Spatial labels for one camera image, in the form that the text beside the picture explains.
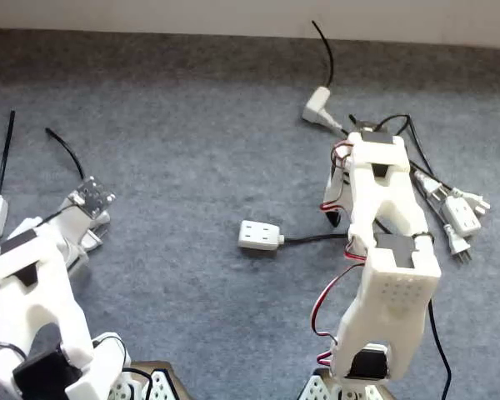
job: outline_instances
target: power cord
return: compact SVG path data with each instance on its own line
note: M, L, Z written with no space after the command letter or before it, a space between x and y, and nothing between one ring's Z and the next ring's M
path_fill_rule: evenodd
M7 126L6 142L3 146L2 161L0 162L0 195L3 192L3 179L6 175L6 166L8 164L9 147L11 146L11 138L13 137L13 127L15 125L15 110L9 113L9 124Z
M61 215L65 210L68 210L69 208L73 208L73 207L76 207L76 204L69 204L68 206L63 207L62 209L57 210L56 212L54 212L54 213L50 214L49 216L45 217L40 223L38 223L36 225L35 228L39 228L43 224L52 221L55 217L58 217L59 215Z
M122 369L123 373L136 373L137 375L141 375L142 377L146 378L148 380L148 389L147 393L145 396L145 400L150 400L150 393L152 391L153 387L153 379L151 375L148 375L146 372L141 371L140 369L137 368L131 368L131 367L125 367Z
M330 64L329 64L329 74L327 76L327 81L326 84L324 85L325 88L329 88L330 85L332 84L333 81L333 67L334 67L334 61L333 61L333 53L332 49L330 48L330 44L328 43L328 40L324 36L323 31L321 31L320 27L318 27L317 23L315 21L311 21L315 29L317 29L318 34L320 35L320 38L322 39L322 42L324 43L324 46L326 47L326 52L327 56L329 58Z
M435 317L433 315L433 301L430 300L427 304L427 313L430 316L430 325L432 326L433 339L435 340L435 345L437 346L437 350L439 351L439 355L441 356L442 363L444 364L445 369L447 370L447 381L444 383L444 389L442 390L441 400L445 400L447 398L448 389L450 388L450 382L452 381L452 369L450 368L450 363L447 360L447 356L444 353L443 346L441 345L441 341L439 340L439 335L437 333L437 327L435 326Z
M285 244L304 244L310 242L318 242L319 240L327 240L327 239L346 239L348 238L347 233L329 233L326 235L315 235L308 237L285 237Z
M434 179L436 181L438 181L439 183L442 184L442 186L447 189L447 190L452 190L452 187L449 186L447 183L445 183L444 181L442 181L441 179L439 179L438 177L435 177L432 173L430 173L429 171L426 171L426 169L422 168L420 165L418 165L416 162L414 162L413 160L409 160L409 165L411 166L411 168L413 169L413 172L415 172L414 170L417 170L417 171L420 171L421 173L424 173L425 175L429 176L431 179Z
M350 114L349 117L350 117L350 120L355 124L355 118L353 118L353 115ZM407 114L393 114L393 115L390 115L389 117L385 117L378 125L376 125L376 127L374 128L374 131L375 132L379 131L383 127L383 125L385 125L386 123L388 123L392 119L401 118L401 117L404 117L405 121L404 121L403 125L400 127L400 129L398 129L398 131L395 133L395 135L400 135L408 127L409 116Z
M45 132L52 138L56 139L59 144L61 144L65 150L67 150L67 153L70 154L70 157L72 157L72 160L74 161L74 163L76 164L76 168L77 168L77 171L79 172L80 174L80 178L83 180L85 179L85 172L83 171L83 167L82 167L82 164L80 163L80 160L78 159L78 156L76 155L76 153L71 149L71 147L69 146L69 144L67 142L65 142L57 133L55 133L52 129L50 129L49 127L45 127L44 128Z

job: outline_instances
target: white robot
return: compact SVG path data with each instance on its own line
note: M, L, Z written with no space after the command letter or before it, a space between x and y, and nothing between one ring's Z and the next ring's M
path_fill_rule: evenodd
M38 400L178 398L170 377L131 378L130 357L113 332L91 339L69 273L100 244L115 196L94 177L71 192L57 212L28 218L0 246L0 388L10 397ZM44 325L55 323L61 342L28 357Z
M340 164L332 168L321 209L330 213L338 205L343 174L349 172L353 207L346 254L364 259L364 267L357 296L332 341L329 367L343 400L376 400L381 395L374 385L408 370L441 269L414 197L403 139L367 127L332 151ZM373 231L380 217L394 225L394 233Z

